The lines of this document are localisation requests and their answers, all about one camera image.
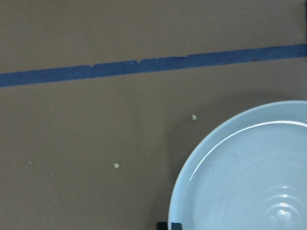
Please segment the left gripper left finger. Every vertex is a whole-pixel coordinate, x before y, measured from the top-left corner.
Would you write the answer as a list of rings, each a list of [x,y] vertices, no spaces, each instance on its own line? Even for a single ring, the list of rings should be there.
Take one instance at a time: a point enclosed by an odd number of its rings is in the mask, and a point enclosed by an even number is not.
[[[167,230],[167,222],[157,222],[156,230]]]

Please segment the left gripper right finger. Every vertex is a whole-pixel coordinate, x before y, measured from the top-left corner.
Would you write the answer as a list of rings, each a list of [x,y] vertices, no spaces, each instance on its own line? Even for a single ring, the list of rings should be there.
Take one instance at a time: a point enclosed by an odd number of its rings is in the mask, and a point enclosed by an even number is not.
[[[171,230],[183,230],[181,223],[171,223]]]

